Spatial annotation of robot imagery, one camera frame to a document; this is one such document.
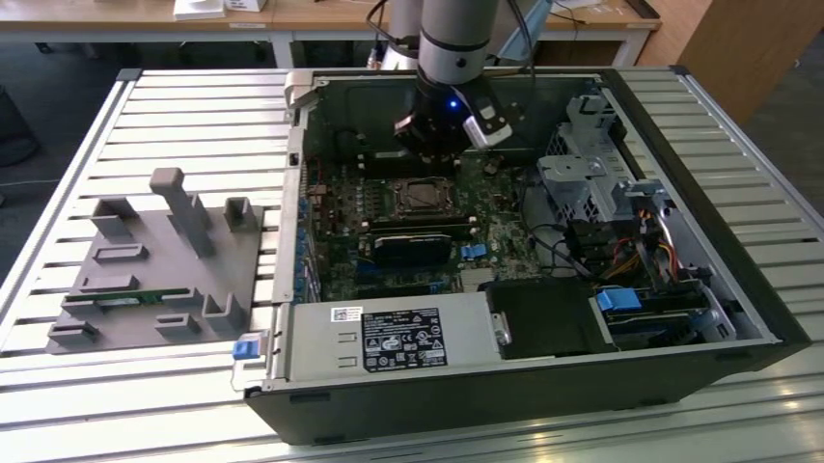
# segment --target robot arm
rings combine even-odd
[[[502,106],[483,77],[498,3],[421,1],[416,91],[395,139],[425,162],[451,160],[469,145],[484,150],[512,134],[518,107]]]

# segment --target metal slatted table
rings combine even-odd
[[[277,440],[230,387],[232,344],[66,356],[43,352],[94,234],[94,199],[137,209],[154,167],[177,166],[204,205],[265,208],[252,329],[268,325],[288,124],[285,71],[145,71],[118,81],[0,290],[0,459],[746,461],[824,450],[824,227],[688,76],[623,69],[675,152],[801,322],[813,345],[679,403],[316,448]],[[630,150],[648,177],[636,134]],[[262,370],[242,371],[244,378]]]

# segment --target motherboard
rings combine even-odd
[[[539,275],[519,220],[520,169],[467,152],[449,177],[372,178],[309,164],[323,301],[475,291]]]

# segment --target red wire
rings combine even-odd
[[[615,243],[615,249],[612,251],[612,265],[618,263],[618,253],[620,252],[620,245],[627,241],[631,241],[631,238],[620,238]]]

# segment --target green circuit board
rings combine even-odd
[[[467,153],[460,156],[455,177],[431,180],[447,191],[445,210],[455,215],[472,215],[477,228],[469,240],[451,243],[447,263],[431,268],[383,271],[363,258],[367,240],[357,232],[357,225],[367,217],[396,218],[399,184],[408,180],[361,179],[351,169],[340,169],[323,183],[325,198],[313,200],[317,209],[313,228],[324,301],[385,297],[381,294],[412,295],[404,293],[404,288],[431,294],[460,292],[457,277],[467,269],[488,268],[495,280],[539,275],[538,260],[519,221],[515,171],[500,169],[489,175],[483,168],[488,169],[487,155]],[[463,259],[459,248],[475,244],[484,245],[485,254]]]

